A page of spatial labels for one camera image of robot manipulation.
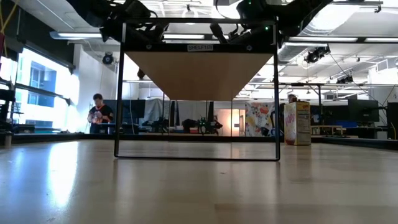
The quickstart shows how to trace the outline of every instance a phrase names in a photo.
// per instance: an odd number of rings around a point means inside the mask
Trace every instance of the black metal frame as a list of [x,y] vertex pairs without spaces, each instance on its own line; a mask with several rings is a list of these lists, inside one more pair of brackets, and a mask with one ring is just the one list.
[[275,114],[279,114],[279,71],[278,71],[278,27],[277,19],[274,21],[265,20],[246,20],[246,19],[212,19],[212,18],[148,18],[148,19],[129,19],[123,24],[122,41],[120,43],[119,75],[118,75],[118,94],[117,94],[117,113],[116,130],[114,135],[114,156],[117,158],[130,159],[183,159],[183,160],[212,160],[212,161],[279,161],[280,160],[280,127],[279,119],[275,119],[275,158],[272,159],[232,159],[232,158],[199,158],[199,157],[132,157],[119,155],[119,142],[121,139],[120,128],[122,114],[122,88],[123,88],[123,66],[124,53],[126,51],[145,51],[145,52],[187,52],[187,45],[190,44],[135,44],[126,40],[126,28],[130,22],[168,22],[168,23],[219,23],[219,24],[262,24],[273,27],[273,44],[262,45],[243,45],[243,44],[212,44],[212,52],[224,53],[247,53],[247,54],[273,54],[274,56],[274,90],[275,90]]

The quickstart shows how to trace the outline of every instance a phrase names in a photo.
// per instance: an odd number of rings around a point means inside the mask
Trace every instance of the black shirt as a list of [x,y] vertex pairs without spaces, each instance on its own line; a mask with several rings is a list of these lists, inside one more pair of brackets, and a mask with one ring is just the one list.
[[[97,116],[95,115],[96,112],[100,112],[102,114],[102,117],[97,118]],[[108,124],[113,120],[113,117],[110,116],[111,113],[113,113],[112,108],[110,108],[108,105],[102,105],[99,108],[94,106],[89,113],[90,115],[92,115],[90,134],[107,134],[108,127],[101,124]]]

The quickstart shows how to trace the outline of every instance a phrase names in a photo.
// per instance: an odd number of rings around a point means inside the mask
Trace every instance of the wooden floor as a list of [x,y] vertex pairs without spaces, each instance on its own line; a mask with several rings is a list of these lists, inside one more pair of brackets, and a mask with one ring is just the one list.
[[[259,147],[132,144],[121,151]],[[20,145],[0,149],[0,223],[398,223],[398,153],[313,144],[283,146],[280,162],[157,161],[114,159],[112,141]]]

